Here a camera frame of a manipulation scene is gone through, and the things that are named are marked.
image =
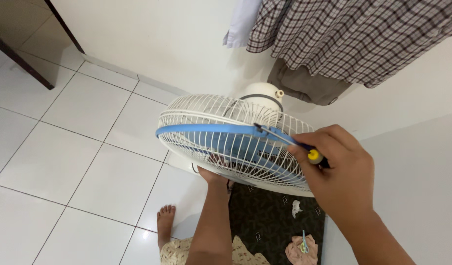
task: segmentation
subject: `checkered cloth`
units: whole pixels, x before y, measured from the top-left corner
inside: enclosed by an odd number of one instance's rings
[[[263,0],[247,51],[373,88],[452,35],[452,0]]]

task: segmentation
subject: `white wall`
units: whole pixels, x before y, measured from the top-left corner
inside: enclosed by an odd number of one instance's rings
[[[452,114],[361,143],[375,160],[375,210],[394,237],[419,265],[452,264]],[[357,264],[328,221],[325,264]]]
[[[190,93],[265,80],[266,54],[222,46],[236,0],[52,0],[87,55]]]
[[[265,81],[274,60],[222,46],[235,2],[52,0],[88,56],[189,93],[238,96]],[[348,92],[330,106],[285,98],[285,111],[359,139],[452,113],[452,37],[377,88]]]

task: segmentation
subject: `wall baseboard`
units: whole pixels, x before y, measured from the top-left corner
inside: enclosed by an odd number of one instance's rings
[[[82,57],[84,57],[84,59],[86,61],[88,61],[89,63],[93,63],[94,65],[98,65],[98,66],[101,66],[101,67],[106,68],[108,70],[112,70],[114,72],[117,72],[119,74],[129,76],[129,77],[137,79],[137,80],[139,80],[139,81],[141,81],[143,83],[155,86],[157,88],[160,88],[162,90],[168,91],[170,93],[174,93],[174,94],[179,95],[179,96],[185,96],[185,95],[189,95],[190,94],[187,91],[182,90],[182,89],[180,89],[178,87],[174,87],[174,86],[171,86],[169,84],[166,84],[166,83],[154,80],[154,79],[152,79],[150,77],[147,77],[145,75],[140,75],[140,74],[137,74],[137,73],[135,73],[133,71],[121,68],[119,66],[112,65],[110,63],[107,63],[107,62],[102,61],[100,59],[97,59],[95,57],[89,56],[87,54],[82,54]]]

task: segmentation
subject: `patterned mat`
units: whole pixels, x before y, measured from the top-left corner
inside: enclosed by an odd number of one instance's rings
[[[296,219],[292,203],[300,201]],[[316,199],[292,196],[235,183],[229,201],[231,233],[238,235],[252,254],[262,253],[271,265],[290,265],[285,248],[292,236],[302,230],[318,244],[318,264],[321,263],[325,213]]]

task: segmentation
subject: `white wire fan grill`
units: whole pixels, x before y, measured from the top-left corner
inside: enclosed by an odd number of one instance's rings
[[[259,123],[282,133],[313,132],[314,128],[283,112],[241,99],[218,95],[188,95],[174,100],[159,117],[159,128],[179,124]],[[162,132],[159,140],[173,152],[235,182],[280,193],[310,192],[300,165],[287,144],[231,132]]]

